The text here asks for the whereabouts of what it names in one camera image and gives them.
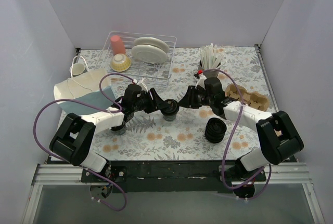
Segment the bag handle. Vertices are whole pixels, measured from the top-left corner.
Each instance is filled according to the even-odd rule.
[[[81,87],[83,87],[84,89],[87,89],[87,90],[90,90],[91,92],[93,92],[93,90],[91,90],[90,88],[84,87],[84,86],[81,85],[79,82],[77,82],[77,81],[75,81],[74,79],[72,79],[72,78],[69,77],[69,78],[67,79],[67,87],[68,87],[68,91],[69,91],[69,93],[73,96],[74,99],[75,99],[75,96],[74,96],[74,94],[71,92],[71,89],[69,88],[68,80],[72,80],[72,81],[74,81],[75,83],[77,83],[78,85],[80,85]]]
[[[89,70],[89,67],[88,67],[88,65],[87,65],[87,61],[85,61],[85,58],[84,58],[83,56],[81,56],[81,55],[77,55],[77,56],[75,56],[75,57],[73,58],[73,61],[72,61],[72,66],[71,66],[71,78],[73,78],[73,65],[74,65],[74,60],[75,60],[75,58],[81,58],[81,59],[83,59],[83,61],[84,61],[84,63],[85,63],[85,67],[87,68],[87,72],[90,71],[90,70]]]

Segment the pink cup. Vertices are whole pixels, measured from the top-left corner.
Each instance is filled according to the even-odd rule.
[[[124,43],[118,35],[114,35],[111,37],[111,46],[113,55],[126,53]]]

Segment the wire dish rack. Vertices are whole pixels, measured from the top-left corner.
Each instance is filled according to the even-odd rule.
[[[177,41],[176,37],[141,33],[126,33],[117,31],[110,32],[104,44],[103,50],[99,56],[99,59],[96,63],[96,69],[105,68],[108,73],[116,72],[110,66],[111,58],[113,56],[110,39],[113,35],[118,35],[121,37],[121,40],[123,41],[126,48],[126,54],[132,60],[130,68],[122,72],[124,75],[130,76],[137,80],[145,77],[147,78],[146,85],[149,85],[149,87],[165,87],[168,85],[169,79],[171,77],[172,60]],[[134,46],[133,42],[140,37],[154,37],[167,43],[170,48],[169,52],[167,53],[167,61],[161,64],[150,64],[134,59],[131,54],[131,48]],[[128,81],[117,81],[117,83],[128,84]]]

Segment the white plate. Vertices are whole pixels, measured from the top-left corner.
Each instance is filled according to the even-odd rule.
[[[160,49],[162,49],[163,51],[165,51],[166,53],[169,52],[169,46],[167,45],[167,43],[165,43],[164,41],[158,39],[158,38],[153,38],[153,37],[140,37],[137,38],[134,41],[134,46],[138,46],[138,45],[151,45],[151,46],[156,46]]]
[[[135,59],[146,63],[163,63],[168,59],[167,54],[163,50],[150,45],[134,46],[131,52]]]

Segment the white backdrop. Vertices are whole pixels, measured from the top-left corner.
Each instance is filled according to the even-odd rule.
[[[262,44],[281,110],[303,141],[298,155],[314,180],[326,223],[333,223],[333,0],[285,0]]]
[[[20,223],[37,163],[47,158],[33,121],[69,75],[75,49],[48,0],[0,0],[0,8],[0,222]],[[54,106],[39,121],[46,147],[59,116]]]
[[[173,35],[179,47],[262,43],[283,0],[50,0],[75,47],[111,30]]]

